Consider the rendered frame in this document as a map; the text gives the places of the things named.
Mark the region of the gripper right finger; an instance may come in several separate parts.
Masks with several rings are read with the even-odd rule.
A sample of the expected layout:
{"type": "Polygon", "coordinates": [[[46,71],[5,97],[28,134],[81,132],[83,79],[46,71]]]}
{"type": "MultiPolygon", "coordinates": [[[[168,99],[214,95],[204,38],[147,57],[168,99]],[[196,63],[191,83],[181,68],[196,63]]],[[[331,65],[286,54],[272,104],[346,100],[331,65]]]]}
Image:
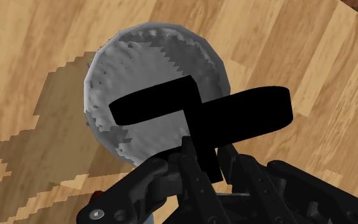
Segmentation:
{"type": "Polygon", "coordinates": [[[232,144],[217,150],[226,182],[249,194],[259,224],[358,224],[358,198],[286,162],[261,165],[232,144]]]}

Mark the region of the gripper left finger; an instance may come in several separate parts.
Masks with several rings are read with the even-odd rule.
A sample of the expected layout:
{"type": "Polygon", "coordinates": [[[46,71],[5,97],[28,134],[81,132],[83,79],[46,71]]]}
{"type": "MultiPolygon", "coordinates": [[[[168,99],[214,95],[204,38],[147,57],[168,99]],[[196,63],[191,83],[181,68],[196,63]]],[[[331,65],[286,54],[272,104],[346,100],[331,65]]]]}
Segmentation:
{"type": "Polygon", "coordinates": [[[76,224],[144,224],[173,195],[179,206],[165,224],[230,224],[212,187],[222,178],[213,149],[228,143],[183,137],[181,146],[150,157],[91,200],[76,224]]]}

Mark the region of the grey bowl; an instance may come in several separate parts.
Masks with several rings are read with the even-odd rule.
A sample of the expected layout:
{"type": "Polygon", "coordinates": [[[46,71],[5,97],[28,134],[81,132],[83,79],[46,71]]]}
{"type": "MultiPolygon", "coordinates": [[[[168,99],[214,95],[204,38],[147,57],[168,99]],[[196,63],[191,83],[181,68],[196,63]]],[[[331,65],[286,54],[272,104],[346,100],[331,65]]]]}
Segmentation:
{"type": "Polygon", "coordinates": [[[230,94],[224,63],[206,39],[187,28],[146,22],[119,31],[95,54],[83,82],[84,114],[96,140],[134,166],[180,146],[189,135],[178,111],[119,126],[109,104],[132,92],[190,75],[203,102],[230,94]]]}

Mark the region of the light wooden table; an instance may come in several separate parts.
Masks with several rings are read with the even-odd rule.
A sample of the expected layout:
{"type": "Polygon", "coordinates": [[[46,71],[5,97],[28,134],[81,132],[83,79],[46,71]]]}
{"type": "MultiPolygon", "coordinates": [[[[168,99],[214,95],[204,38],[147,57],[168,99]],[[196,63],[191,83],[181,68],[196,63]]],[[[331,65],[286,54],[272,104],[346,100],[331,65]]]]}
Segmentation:
{"type": "Polygon", "coordinates": [[[358,197],[358,12],[340,0],[0,0],[0,224],[75,224],[132,170],[93,137],[83,79],[109,38],[146,21],[203,36],[232,92],[290,90],[292,124],[238,151],[358,197]]]}

